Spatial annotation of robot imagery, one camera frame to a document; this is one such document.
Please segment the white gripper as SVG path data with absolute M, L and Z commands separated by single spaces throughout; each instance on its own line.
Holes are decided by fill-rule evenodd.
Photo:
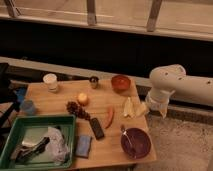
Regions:
M 150 110 L 158 111 L 163 118 L 167 116 L 168 100 L 155 100 L 150 94 L 147 94 L 145 102 Z

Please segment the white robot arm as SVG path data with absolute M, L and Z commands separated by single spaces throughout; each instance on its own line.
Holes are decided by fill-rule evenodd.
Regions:
M 198 104 L 213 107 L 213 78 L 189 76 L 182 65 L 174 64 L 154 68 L 149 74 L 151 89 L 145 98 L 150 110 L 167 115 L 170 97 L 180 93 Z

